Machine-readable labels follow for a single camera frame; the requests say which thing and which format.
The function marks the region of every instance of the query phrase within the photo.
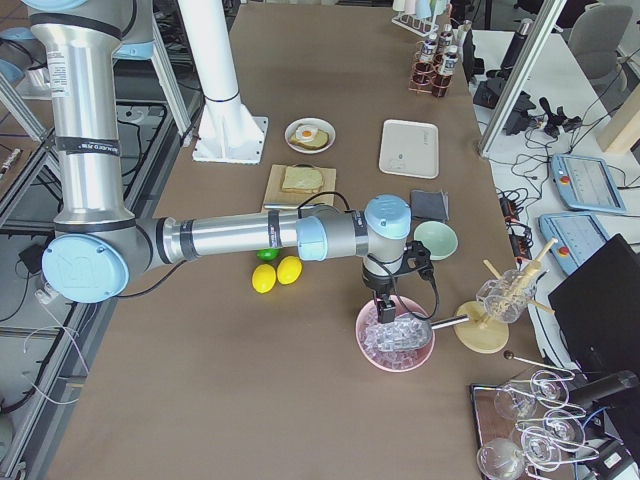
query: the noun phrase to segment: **pink bowl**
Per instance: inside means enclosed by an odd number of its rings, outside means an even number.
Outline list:
[[[426,315],[425,311],[416,302],[406,297],[401,298],[405,305],[412,312]],[[394,296],[392,297],[392,299],[396,304],[396,316],[402,315],[403,313],[407,312],[407,310],[400,304],[400,302],[398,302],[397,297]],[[432,332],[433,335],[431,337],[431,341],[428,344],[426,344],[422,348],[414,350],[415,355],[405,352],[398,352],[397,356],[400,356],[400,360],[393,363],[390,362],[388,358],[385,358],[382,352],[378,352],[376,350],[367,350],[363,345],[364,331],[367,326],[377,321],[377,318],[378,312],[376,311],[375,303],[373,303],[373,300],[371,300],[364,307],[362,307],[362,310],[360,310],[360,313],[358,314],[358,318],[356,320],[356,341],[358,342],[358,347],[360,347],[360,351],[365,356],[365,358],[369,360],[373,365],[386,372],[408,372],[410,370],[418,368],[431,356],[433,345],[436,341],[435,332]]]

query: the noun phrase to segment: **wooden board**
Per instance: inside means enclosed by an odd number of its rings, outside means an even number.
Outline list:
[[[264,194],[264,200],[262,201],[262,211],[264,212],[264,205],[269,203],[278,203],[284,205],[292,205],[293,207],[300,205],[307,198],[312,196],[309,193],[288,193],[283,192],[280,187],[282,186],[282,179],[284,177],[285,169],[287,165],[272,165],[271,173],[269,174],[269,180],[267,182],[267,189]],[[335,168],[320,168],[316,167],[322,173],[323,185],[320,189],[321,192],[333,191],[336,188],[336,169]],[[318,197],[317,202],[314,203],[326,203],[327,205],[333,205],[334,195],[323,195]]]

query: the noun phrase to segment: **bread slice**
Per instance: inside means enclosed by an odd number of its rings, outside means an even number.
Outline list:
[[[322,172],[317,168],[287,167],[281,190],[287,193],[318,193],[323,185]]]
[[[304,148],[305,150],[320,150],[324,148],[327,143],[329,143],[329,134],[324,130],[318,129],[318,133],[316,134],[316,138],[311,140],[310,142],[301,142],[296,138],[295,132],[289,138],[289,143],[291,145],[295,145],[296,147]]]

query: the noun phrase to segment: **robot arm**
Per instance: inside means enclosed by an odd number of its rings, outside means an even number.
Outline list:
[[[64,209],[54,220],[57,238],[43,255],[43,271],[62,295],[99,302],[163,264],[297,247],[307,261],[362,257],[364,282],[388,322],[395,317],[390,299],[394,275],[418,271],[428,279],[429,252],[421,244],[407,248],[410,208],[392,195],[374,198],[364,211],[316,206],[300,213],[137,220],[122,196],[112,56],[126,30],[140,18],[150,18],[151,2],[24,1],[31,7],[32,31],[46,46],[50,69]],[[237,95],[230,99],[238,101]]]

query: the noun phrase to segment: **black adapter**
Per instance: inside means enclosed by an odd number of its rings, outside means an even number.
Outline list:
[[[20,261],[24,263],[31,275],[36,275],[42,270],[42,254],[44,247],[42,245],[33,244],[18,254]]]

